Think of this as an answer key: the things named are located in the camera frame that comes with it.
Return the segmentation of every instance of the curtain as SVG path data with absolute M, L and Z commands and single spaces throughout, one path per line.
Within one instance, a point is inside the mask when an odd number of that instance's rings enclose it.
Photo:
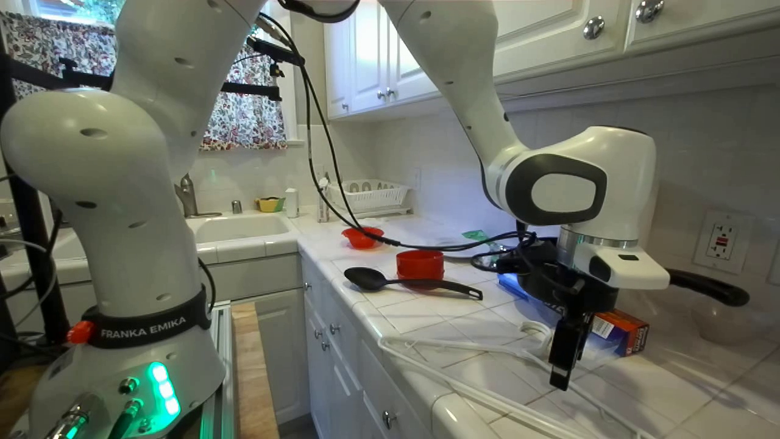
M 110 75 L 116 64 L 114 29 L 72 22 L 52 22 L 0 11 L 4 52 L 39 70 L 60 72 L 59 58 L 72 58 L 75 70 Z M 227 81 L 273 86 L 270 58 L 247 46 L 239 52 Z M 28 82 L 14 82 L 17 98 L 37 92 Z M 283 149 L 284 122 L 281 102 L 261 96 L 220 92 L 204 130 L 203 152 Z

